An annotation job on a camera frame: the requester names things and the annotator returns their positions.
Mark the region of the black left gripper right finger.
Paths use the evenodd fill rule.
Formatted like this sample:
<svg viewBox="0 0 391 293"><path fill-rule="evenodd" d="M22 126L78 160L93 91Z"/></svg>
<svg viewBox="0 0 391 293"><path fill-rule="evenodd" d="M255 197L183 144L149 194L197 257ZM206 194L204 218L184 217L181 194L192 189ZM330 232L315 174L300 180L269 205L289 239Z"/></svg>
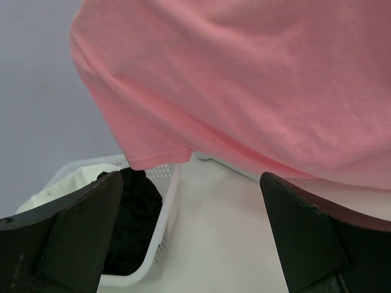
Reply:
<svg viewBox="0 0 391 293"><path fill-rule="evenodd" d="M390 292L390 222L265 172L260 177L289 292Z"/></svg>

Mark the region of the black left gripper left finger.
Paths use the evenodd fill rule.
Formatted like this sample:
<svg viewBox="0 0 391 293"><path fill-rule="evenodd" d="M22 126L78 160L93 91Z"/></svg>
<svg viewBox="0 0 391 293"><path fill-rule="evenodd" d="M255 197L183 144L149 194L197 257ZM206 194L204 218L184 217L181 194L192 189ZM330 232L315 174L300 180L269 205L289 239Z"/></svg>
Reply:
<svg viewBox="0 0 391 293"><path fill-rule="evenodd" d="M1 292L96 292L122 189L112 172L1 219Z"/></svg>

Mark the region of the white tank top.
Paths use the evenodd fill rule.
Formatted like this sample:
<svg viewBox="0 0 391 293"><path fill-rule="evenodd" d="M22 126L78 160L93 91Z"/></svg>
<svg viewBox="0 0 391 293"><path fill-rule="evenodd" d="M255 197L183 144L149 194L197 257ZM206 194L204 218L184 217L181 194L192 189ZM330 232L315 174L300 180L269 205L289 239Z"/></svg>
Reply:
<svg viewBox="0 0 391 293"><path fill-rule="evenodd" d="M31 196L28 201L18 208L16 213L20 214L49 203L87 186L102 173L115 172L123 168L125 168L124 165L118 166L114 164L95 164L79 167L75 171L68 173L64 178L49 184L48 187Z"/></svg>

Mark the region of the pink t shirt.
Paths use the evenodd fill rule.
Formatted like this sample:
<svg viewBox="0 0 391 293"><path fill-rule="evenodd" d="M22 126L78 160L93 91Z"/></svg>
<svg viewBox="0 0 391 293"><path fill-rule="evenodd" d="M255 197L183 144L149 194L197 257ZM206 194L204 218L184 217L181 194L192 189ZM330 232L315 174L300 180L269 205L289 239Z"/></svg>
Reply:
<svg viewBox="0 0 391 293"><path fill-rule="evenodd" d="M136 170L390 188L389 1L83 1L70 51Z"/></svg>

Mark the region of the black t shirt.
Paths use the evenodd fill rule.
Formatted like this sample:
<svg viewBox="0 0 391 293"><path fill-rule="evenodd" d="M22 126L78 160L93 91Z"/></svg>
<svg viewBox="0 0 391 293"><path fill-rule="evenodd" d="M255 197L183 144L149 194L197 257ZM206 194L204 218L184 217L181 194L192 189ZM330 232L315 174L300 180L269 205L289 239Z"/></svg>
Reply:
<svg viewBox="0 0 391 293"><path fill-rule="evenodd" d="M120 170L122 197L103 267L104 275L127 276L147 254L163 199L144 171Z"/></svg>

